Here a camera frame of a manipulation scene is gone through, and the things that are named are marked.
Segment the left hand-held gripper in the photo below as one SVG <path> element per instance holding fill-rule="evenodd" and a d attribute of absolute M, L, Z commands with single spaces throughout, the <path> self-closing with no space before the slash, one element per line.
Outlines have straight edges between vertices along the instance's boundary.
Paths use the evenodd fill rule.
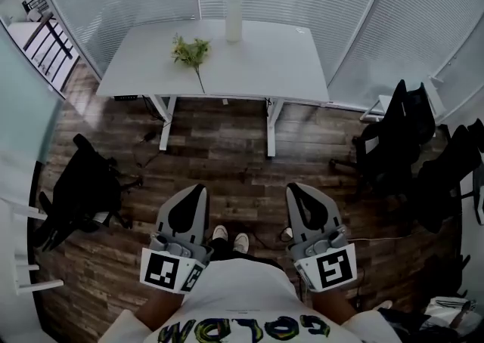
<path fill-rule="evenodd" d="M 209 193 L 202 184 L 179 191 L 160 207 L 159 232 L 142 249 L 141 283 L 166 292 L 191 292 L 213 254 L 213 248 L 197 244 L 208 227 L 208 211 Z M 173 237 L 179 234 L 189 242 Z"/>

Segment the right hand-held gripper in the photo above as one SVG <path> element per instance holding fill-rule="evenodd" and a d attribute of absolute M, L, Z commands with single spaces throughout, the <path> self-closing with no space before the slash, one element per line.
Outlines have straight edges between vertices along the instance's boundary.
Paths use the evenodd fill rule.
<path fill-rule="evenodd" d="M 325 292 L 356 280 L 355 245 L 340 225 L 335 201 L 301 183 L 288 184 L 286 197 L 296 242 L 289 246 L 289 254 L 308 289 Z M 326 233 L 308 239 L 318 231 Z"/>

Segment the yellow flowers bouquet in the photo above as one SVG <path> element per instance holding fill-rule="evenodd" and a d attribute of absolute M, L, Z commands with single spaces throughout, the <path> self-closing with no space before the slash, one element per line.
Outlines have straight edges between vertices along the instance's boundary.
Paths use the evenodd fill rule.
<path fill-rule="evenodd" d="M 173 38 L 172 58 L 174 62 L 182 62 L 195 71 L 202 91 L 205 89 L 200 76 L 200 65 L 209 54 L 209 50 L 210 43 L 207 40 L 194 38 L 193 42 L 189 43 L 179 34 L 175 34 Z"/>

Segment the white vase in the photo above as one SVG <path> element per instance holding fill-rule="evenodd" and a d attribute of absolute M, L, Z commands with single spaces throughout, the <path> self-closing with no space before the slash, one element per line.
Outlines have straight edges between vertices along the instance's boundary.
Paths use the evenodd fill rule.
<path fill-rule="evenodd" d="M 242 7 L 240 0 L 226 3 L 225 37 L 230 43 L 239 42 L 242 36 Z"/>

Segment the person's right forearm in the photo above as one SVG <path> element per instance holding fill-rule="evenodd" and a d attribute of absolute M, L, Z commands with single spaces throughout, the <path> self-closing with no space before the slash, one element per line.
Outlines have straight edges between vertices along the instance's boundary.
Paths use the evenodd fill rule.
<path fill-rule="evenodd" d="M 329 289 L 325 292 L 311 294 L 312 307 L 329 320 L 343 325 L 357 314 L 356 309 L 346 299 L 339 289 Z"/>

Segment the person's left forearm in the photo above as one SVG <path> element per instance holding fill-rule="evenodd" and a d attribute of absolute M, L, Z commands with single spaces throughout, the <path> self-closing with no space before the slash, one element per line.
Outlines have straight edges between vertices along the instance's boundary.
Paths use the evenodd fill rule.
<path fill-rule="evenodd" d="M 182 305 L 183 294 L 154 289 L 135 312 L 135 317 L 151 331 L 159 329 Z"/>

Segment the person's black trousers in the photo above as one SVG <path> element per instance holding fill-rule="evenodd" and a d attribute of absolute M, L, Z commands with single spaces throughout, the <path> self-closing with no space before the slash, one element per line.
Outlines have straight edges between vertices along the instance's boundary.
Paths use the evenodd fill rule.
<path fill-rule="evenodd" d="M 223 240 L 211 240 L 209 243 L 209 247 L 213 249 L 213 253 L 211 255 L 211 261 L 227 261 L 231 259 L 245 259 L 248 261 L 254 261 L 261 264 L 271 265 L 276 267 L 280 270 L 283 270 L 282 266 L 280 266 L 277 262 L 267 259 L 267 258 L 257 258 L 252 255 L 242 254 L 239 252 L 235 252 L 233 250 L 233 246 L 230 246 L 228 241 Z"/>

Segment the person's right white shoe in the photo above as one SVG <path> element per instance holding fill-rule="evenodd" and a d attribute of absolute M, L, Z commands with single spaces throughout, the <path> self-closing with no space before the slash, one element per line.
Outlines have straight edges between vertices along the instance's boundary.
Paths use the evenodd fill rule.
<path fill-rule="evenodd" d="M 250 240 L 246 233 L 239 233 L 234 239 L 233 250 L 242 254 L 247 254 L 250 247 Z"/>

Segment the person's white printed t-shirt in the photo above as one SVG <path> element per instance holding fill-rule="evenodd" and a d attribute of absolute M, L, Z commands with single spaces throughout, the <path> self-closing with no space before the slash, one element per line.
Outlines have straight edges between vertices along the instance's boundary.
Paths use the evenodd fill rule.
<path fill-rule="evenodd" d="M 378 311 L 337 322 L 303 304 L 282 270 L 247 259 L 209 264 L 156 329 L 124 310 L 99 343 L 402 343 Z"/>

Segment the black office chair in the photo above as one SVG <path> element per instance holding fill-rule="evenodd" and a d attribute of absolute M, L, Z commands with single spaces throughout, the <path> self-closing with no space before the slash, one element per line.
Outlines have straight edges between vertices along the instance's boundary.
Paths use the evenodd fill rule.
<path fill-rule="evenodd" d="M 426 161 L 417 176 L 417 221 L 431 233 L 438 233 L 442 222 L 458 213 L 459 196 L 451 192 L 461 180 L 476 170 L 484 154 L 484 123 L 459 125 L 442 153 Z"/>
<path fill-rule="evenodd" d="M 421 146 L 430 141 L 436 123 L 424 84 L 408 90 L 400 80 L 383 119 L 368 125 L 354 137 L 355 161 L 331 159 L 329 166 L 343 165 L 358 173 L 354 200 L 363 190 L 381 197 L 405 194 L 412 183 L 412 165 Z"/>
<path fill-rule="evenodd" d="M 111 218 L 125 229 L 132 228 L 133 220 L 119 213 L 121 194 L 142 186 L 143 178 L 121 184 L 114 158 L 104 158 L 81 134 L 73 138 L 73 143 L 77 150 L 54 186 L 53 200 L 43 192 L 39 194 L 46 219 L 33 232 L 32 244 L 44 251 L 55 249 L 76 230 L 92 233 L 101 224 L 108 227 Z"/>

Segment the white side table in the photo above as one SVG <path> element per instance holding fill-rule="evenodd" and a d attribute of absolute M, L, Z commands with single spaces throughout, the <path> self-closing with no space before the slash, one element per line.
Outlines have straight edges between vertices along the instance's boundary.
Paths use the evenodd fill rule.
<path fill-rule="evenodd" d="M 438 94 L 437 86 L 443 84 L 443 81 L 437 79 L 436 77 L 430 76 L 428 80 L 425 81 L 424 88 L 425 92 L 427 93 L 427 98 L 430 102 L 430 107 L 433 112 L 433 116 L 435 118 L 440 118 L 444 115 L 446 108 L 443 105 L 442 99 Z M 386 95 L 380 95 L 374 105 L 367 109 L 359 118 L 361 122 L 379 122 L 383 119 L 386 111 L 389 108 L 389 104 L 391 102 L 392 97 Z M 378 115 L 373 113 L 373 110 L 376 106 L 381 105 L 383 108 L 383 112 Z"/>

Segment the white slatted rack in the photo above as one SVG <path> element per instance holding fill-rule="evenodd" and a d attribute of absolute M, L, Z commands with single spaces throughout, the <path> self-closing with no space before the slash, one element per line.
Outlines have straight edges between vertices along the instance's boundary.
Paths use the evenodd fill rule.
<path fill-rule="evenodd" d="M 26 282 L 30 280 L 29 273 L 38 271 L 37 264 L 30 264 L 28 255 L 23 257 L 16 253 L 16 246 L 25 241 L 28 246 L 28 232 L 20 229 L 22 220 L 28 225 L 29 219 L 44 221 L 47 215 L 43 215 L 38 209 L 30 206 L 19 205 L 0 198 L 0 252 L 6 253 L 7 272 L 13 280 L 14 291 L 17 295 L 40 292 L 43 290 L 61 287 L 63 280 L 50 280 L 40 283 Z"/>

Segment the white striped bag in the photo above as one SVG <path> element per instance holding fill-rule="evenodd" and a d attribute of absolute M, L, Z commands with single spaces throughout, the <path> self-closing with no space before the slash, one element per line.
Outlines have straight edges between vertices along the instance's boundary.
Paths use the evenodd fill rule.
<path fill-rule="evenodd" d="M 482 316 L 475 309 L 475 301 L 438 296 L 430 300 L 424 313 L 434 320 L 441 320 L 445 326 L 455 329 L 460 335 L 466 335 L 482 321 Z"/>

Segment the black metal railing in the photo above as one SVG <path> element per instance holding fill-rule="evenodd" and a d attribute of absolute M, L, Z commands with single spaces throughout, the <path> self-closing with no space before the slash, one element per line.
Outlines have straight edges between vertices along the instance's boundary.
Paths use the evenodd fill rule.
<path fill-rule="evenodd" d="M 46 0 L 23 0 L 22 6 L 34 26 L 23 43 L 23 51 L 37 70 L 54 83 L 58 76 L 71 70 L 79 55 Z"/>

